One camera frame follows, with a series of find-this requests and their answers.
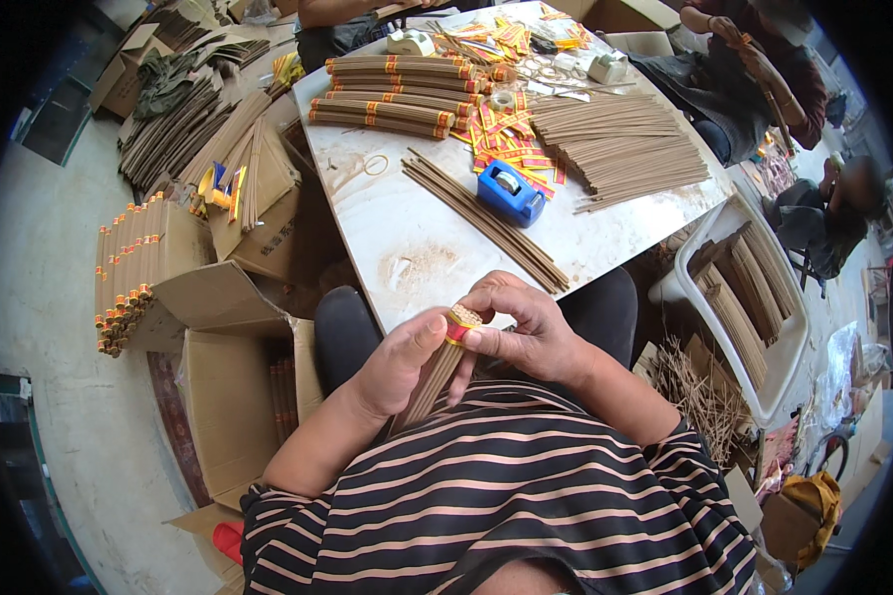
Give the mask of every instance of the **concrete floor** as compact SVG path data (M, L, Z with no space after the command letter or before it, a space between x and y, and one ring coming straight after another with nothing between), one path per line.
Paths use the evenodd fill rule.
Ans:
M93 268L99 225L131 201L117 175L118 125L91 120L65 169L11 145L0 170L0 372L27 376L50 476L86 559L110 595L212 593L220 581L188 533L163 522L193 503L167 446L144 354L95 351ZM821 164L819 146L800 167ZM882 261L857 246L821 300L809 284L811 339L792 398L810 395L829 335L866 333L860 270Z

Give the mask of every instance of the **jeans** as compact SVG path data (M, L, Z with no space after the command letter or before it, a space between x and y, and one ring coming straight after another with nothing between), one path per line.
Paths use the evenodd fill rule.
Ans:
M631 277L615 268L559 301L566 322L580 337L605 351L626 368L631 366L632 341L638 317L638 296ZM349 380L381 343L363 296L351 287L327 292L314 315L314 348L324 393ZM548 387L577 400L561 385L530 378L509 368L509 378Z

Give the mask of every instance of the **red object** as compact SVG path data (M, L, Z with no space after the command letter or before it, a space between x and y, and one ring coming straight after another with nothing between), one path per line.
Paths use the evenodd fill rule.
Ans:
M242 533L245 532L245 523L218 523L211 533L211 542L215 548L234 560L239 566L242 564Z

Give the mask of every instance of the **green cloth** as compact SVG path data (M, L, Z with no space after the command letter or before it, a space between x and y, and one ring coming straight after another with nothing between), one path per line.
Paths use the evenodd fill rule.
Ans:
M195 52L163 56L152 50L145 54L136 73L142 81L142 91L132 117L144 120L175 110L195 84L189 79L189 70L197 58Z

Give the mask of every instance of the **fingernail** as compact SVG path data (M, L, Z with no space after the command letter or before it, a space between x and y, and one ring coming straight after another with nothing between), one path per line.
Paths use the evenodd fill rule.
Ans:
M466 331L466 334L463 335L463 344L467 347L475 348L482 341L483 334L475 328L470 328Z
M447 319L442 315L437 316L436 319L430 321L427 325L427 332L431 334L436 334L440 332L440 329L443 328L447 324Z

